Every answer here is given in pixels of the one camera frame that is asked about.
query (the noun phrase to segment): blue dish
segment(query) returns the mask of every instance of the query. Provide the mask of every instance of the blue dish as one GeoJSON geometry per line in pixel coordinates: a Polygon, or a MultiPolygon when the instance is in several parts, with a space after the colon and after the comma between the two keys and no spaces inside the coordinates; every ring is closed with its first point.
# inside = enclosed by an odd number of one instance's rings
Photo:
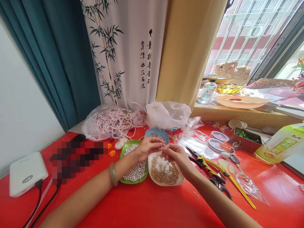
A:
{"type": "Polygon", "coordinates": [[[165,145],[169,144],[169,135],[165,130],[160,130],[158,128],[150,128],[146,131],[145,138],[149,137],[149,135],[152,133],[155,133],[156,135],[159,135],[160,137],[164,137],[165,145]]]}

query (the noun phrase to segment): jade bangle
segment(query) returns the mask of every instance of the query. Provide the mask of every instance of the jade bangle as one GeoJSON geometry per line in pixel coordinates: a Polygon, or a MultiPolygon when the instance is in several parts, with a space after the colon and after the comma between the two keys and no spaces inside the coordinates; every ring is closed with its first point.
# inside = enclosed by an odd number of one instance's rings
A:
{"type": "Polygon", "coordinates": [[[112,180],[112,184],[114,187],[116,187],[118,185],[118,181],[115,175],[115,170],[114,170],[114,163],[110,164],[110,174],[111,174],[111,180],[112,180]]]}

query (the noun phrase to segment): pink pearl strand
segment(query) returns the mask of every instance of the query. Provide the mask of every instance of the pink pearl strand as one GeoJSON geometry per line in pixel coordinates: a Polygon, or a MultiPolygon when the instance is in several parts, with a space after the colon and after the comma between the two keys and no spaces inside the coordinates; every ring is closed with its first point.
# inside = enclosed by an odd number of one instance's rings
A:
{"type": "Polygon", "coordinates": [[[107,135],[112,135],[115,139],[123,137],[131,140],[135,135],[136,128],[142,127],[134,126],[131,116],[132,112],[130,110],[115,107],[102,114],[98,114],[95,123],[101,131],[107,135]],[[132,128],[135,128],[134,134],[131,137],[127,136],[124,132],[132,128]]]}

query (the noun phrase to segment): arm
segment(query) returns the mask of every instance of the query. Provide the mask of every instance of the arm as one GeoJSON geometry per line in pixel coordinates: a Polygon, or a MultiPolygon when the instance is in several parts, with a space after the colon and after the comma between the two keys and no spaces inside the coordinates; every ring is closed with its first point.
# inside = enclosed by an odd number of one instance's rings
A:
{"type": "Polygon", "coordinates": [[[175,160],[184,177],[193,184],[226,227],[261,227],[193,166],[181,146],[168,144],[162,156],[175,160]]]}
{"type": "MultiPolygon", "coordinates": [[[[158,138],[144,138],[135,150],[115,163],[115,175],[120,180],[138,162],[165,146],[158,138]]],[[[49,214],[40,227],[75,227],[113,187],[110,169],[97,174],[49,214]]]]}

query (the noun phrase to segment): hand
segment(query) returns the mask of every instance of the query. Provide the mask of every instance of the hand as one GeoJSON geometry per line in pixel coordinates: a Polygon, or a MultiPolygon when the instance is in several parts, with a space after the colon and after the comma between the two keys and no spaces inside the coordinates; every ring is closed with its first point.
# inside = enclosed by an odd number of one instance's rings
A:
{"type": "Polygon", "coordinates": [[[159,138],[144,138],[142,142],[134,149],[134,152],[137,153],[138,163],[146,160],[151,153],[162,151],[162,146],[164,147],[165,143],[159,138]]]}
{"type": "Polygon", "coordinates": [[[190,161],[188,154],[185,152],[184,148],[179,145],[173,143],[166,145],[162,149],[161,157],[165,157],[165,160],[175,161],[187,180],[189,180],[194,172],[198,172],[198,170],[190,161]]]}

